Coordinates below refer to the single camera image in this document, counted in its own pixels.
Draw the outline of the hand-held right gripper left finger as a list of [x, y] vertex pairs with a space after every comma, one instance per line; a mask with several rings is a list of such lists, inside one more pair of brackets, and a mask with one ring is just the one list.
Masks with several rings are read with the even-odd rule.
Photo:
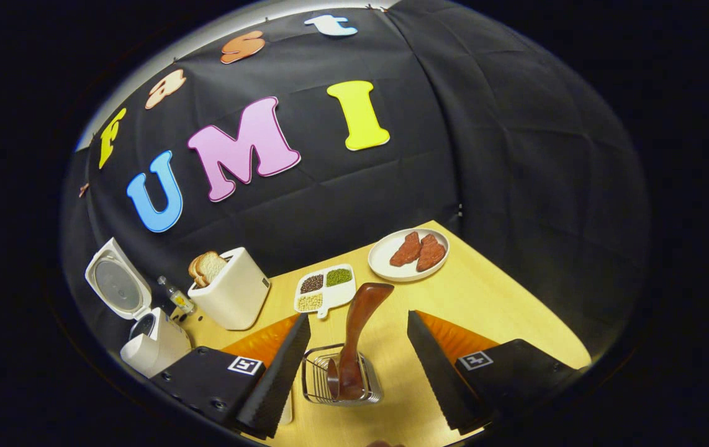
[[310, 337], [309, 318], [295, 314], [226, 350], [195, 348], [150, 382], [218, 427], [273, 438]]

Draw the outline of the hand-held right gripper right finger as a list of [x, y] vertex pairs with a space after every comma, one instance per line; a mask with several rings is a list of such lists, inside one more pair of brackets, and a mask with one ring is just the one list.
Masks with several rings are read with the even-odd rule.
[[579, 376], [531, 343], [497, 343], [411, 310], [407, 336], [451, 429], [462, 435], [522, 418], [559, 396]]

